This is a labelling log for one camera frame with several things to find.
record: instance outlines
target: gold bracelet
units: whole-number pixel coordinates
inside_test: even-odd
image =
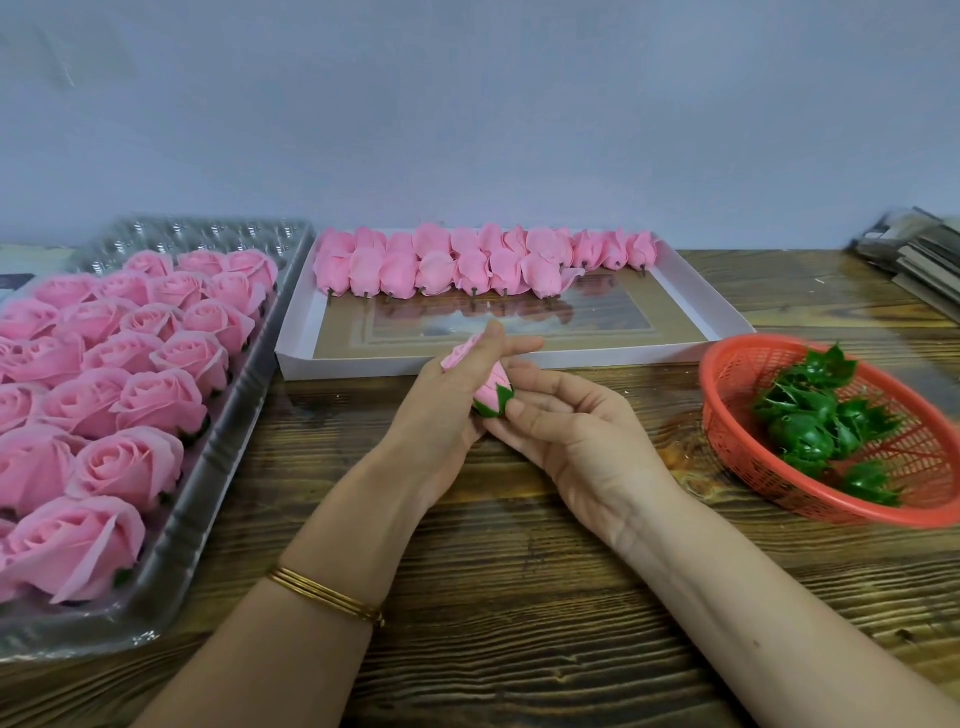
[[[354,601],[349,596],[343,596],[342,594],[334,592],[332,589],[328,589],[315,581],[311,581],[305,576],[300,576],[295,571],[285,569],[280,564],[274,564],[271,569],[267,571],[267,578],[276,582],[281,587],[286,587],[291,592],[305,596],[308,599],[314,599],[315,601],[326,604],[328,607],[346,612],[349,615],[365,619],[368,622],[372,622],[376,627],[383,627],[387,624],[379,609],[368,607],[366,604]]]

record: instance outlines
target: artificial rose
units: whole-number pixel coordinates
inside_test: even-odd
[[[146,529],[136,509],[115,497],[53,500],[7,536],[0,582],[34,586],[51,604],[106,594],[119,570],[136,563]]]
[[[124,263],[124,270],[139,271],[152,279],[163,278],[174,272],[174,259],[166,253],[140,251]]]
[[[0,435],[0,508],[20,518],[63,495],[74,456],[86,440],[52,425],[26,425]]]
[[[34,421],[87,440],[112,435],[117,431],[117,416],[110,408],[120,399],[130,377],[130,372],[123,369],[82,372],[43,398]]]
[[[147,333],[166,341],[183,328],[182,316],[183,312],[176,306],[148,303],[120,319],[120,330]]]
[[[23,342],[20,354],[12,356],[4,367],[13,381],[56,387],[80,373],[85,351],[80,334],[41,336]]]
[[[254,319],[259,317],[260,306],[267,300],[267,289],[260,283],[251,283],[242,273],[226,272],[214,276],[206,292],[211,299],[229,303]]]
[[[183,443],[155,427],[131,427],[90,443],[77,455],[66,494],[83,499],[113,496],[140,513],[173,493],[183,468]]]
[[[77,303],[60,315],[54,334],[78,333],[88,349],[103,344],[120,330],[120,321],[135,306],[127,299],[97,299]]]
[[[204,397],[183,369],[133,375],[112,407],[117,428],[156,427],[171,435],[199,432],[206,419]]]
[[[242,273],[250,283],[259,283],[264,290],[272,290],[276,285],[278,271],[276,261],[261,251],[236,251],[227,256],[227,269],[232,273]]]
[[[49,391],[42,384],[0,384],[0,435],[31,421]]]
[[[212,333],[228,354],[236,355],[243,350],[255,326],[250,316],[216,299],[195,303],[183,313],[185,330]]]
[[[205,331],[180,331],[150,355],[158,372],[182,369],[197,382],[203,397],[227,389],[227,350]]]
[[[62,309],[74,303],[93,301],[99,286],[99,279],[89,273],[67,273],[42,280],[30,289],[30,295],[38,301]]]

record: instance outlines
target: wooden table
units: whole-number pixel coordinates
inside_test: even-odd
[[[960,330],[847,255],[689,253],[762,331],[831,342],[960,414]],[[865,634],[960,698],[960,529],[804,521],[724,473],[693,364],[584,376],[634,405],[695,497]],[[0,728],[124,726],[384,434],[409,379],[274,382],[176,625],[106,658],[0,668]],[[549,482],[484,440],[426,518],[387,603],[347,725],[752,725],[651,592]]]

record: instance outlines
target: gray wall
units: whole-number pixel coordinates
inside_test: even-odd
[[[74,43],[78,67],[97,33],[129,54],[86,59],[73,88],[7,59],[7,242],[80,241],[142,210],[825,248],[889,206],[955,211],[960,195],[956,0],[0,0],[0,12],[61,53]]]

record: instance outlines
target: red plastic basket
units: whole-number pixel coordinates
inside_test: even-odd
[[[847,496],[794,470],[764,447],[751,412],[757,392],[783,367],[804,358],[808,344],[789,336],[746,334],[714,344],[700,365],[704,428],[730,470],[776,505],[815,521],[878,521],[913,528],[960,522],[960,435],[929,402],[879,369],[860,362],[841,400],[866,396],[902,419],[888,439],[871,443],[850,462],[880,458],[902,506],[891,508]]]

